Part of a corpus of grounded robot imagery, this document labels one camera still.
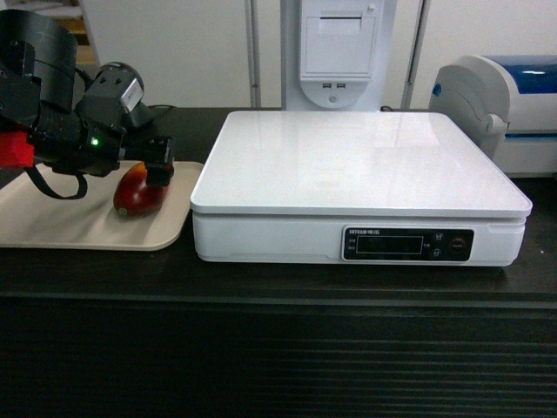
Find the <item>black cylinder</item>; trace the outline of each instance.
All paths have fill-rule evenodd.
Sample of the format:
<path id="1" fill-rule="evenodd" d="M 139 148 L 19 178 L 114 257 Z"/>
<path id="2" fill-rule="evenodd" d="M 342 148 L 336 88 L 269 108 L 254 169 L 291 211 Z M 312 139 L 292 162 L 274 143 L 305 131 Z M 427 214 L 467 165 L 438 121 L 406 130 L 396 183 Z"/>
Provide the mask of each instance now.
<path id="1" fill-rule="evenodd" d="M 33 76 L 41 100 L 71 112 L 77 41 L 55 20 L 24 10 L 0 11 L 0 45 L 26 42 L 35 49 Z"/>

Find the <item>digital scale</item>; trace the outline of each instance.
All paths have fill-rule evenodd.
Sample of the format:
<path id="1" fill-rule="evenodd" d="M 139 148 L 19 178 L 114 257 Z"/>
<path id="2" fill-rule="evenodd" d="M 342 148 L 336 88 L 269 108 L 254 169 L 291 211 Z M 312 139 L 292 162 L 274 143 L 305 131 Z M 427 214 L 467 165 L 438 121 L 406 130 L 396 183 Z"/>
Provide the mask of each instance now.
<path id="1" fill-rule="evenodd" d="M 506 266 L 532 203 L 438 113 L 240 111 L 191 209 L 208 261 Z"/>

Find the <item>black cable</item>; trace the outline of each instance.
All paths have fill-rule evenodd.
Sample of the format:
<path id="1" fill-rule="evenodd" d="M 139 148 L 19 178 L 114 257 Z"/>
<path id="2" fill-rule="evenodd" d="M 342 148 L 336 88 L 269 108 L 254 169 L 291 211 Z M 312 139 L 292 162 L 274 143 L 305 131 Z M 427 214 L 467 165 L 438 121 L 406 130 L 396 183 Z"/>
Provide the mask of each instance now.
<path id="1" fill-rule="evenodd" d="M 92 86 L 92 84 L 94 83 L 94 80 L 89 77 L 89 74 L 87 74 L 85 71 L 83 70 L 79 70 L 78 68 L 75 69 L 75 72 L 78 74 L 78 76 L 84 81 L 85 84 L 85 91 L 89 90 L 89 87 Z"/>
<path id="2" fill-rule="evenodd" d="M 25 171 L 37 189 L 50 198 L 59 200 L 76 200 L 84 198 L 87 194 L 87 180 L 81 172 L 76 174 L 78 183 L 77 193 L 73 196 L 61 196 L 50 188 L 41 172 L 37 169 L 36 165 L 33 165 L 32 167 L 25 167 Z"/>

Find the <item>label printer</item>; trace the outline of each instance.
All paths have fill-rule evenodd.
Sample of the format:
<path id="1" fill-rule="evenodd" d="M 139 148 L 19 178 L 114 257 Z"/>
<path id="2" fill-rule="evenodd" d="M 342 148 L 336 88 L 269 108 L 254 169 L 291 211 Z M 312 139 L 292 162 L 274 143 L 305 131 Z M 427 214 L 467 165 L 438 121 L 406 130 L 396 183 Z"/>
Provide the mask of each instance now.
<path id="1" fill-rule="evenodd" d="M 557 172 L 557 56 L 464 56 L 439 71 L 446 114 L 510 177 Z"/>

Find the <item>beige tray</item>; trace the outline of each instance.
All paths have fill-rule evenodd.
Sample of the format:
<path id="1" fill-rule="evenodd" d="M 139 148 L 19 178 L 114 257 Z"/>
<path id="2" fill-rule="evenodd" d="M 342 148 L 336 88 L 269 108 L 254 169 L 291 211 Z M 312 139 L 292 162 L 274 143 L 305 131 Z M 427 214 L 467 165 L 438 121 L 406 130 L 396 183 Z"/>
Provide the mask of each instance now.
<path id="1" fill-rule="evenodd" d="M 123 161 L 105 178 L 86 176 L 87 196 L 56 200 L 44 196 L 22 174 L 0 189 L 0 246 L 153 251 L 169 246 L 190 211 L 190 195 L 203 165 L 174 163 L 174 177 L 163 207 L 142 218 L 117 214 L 112 197 L 118 181 L 135 161 Z M 77 180 L 38 166 L 47 183 L 62 195 L 77 191 Z"/>

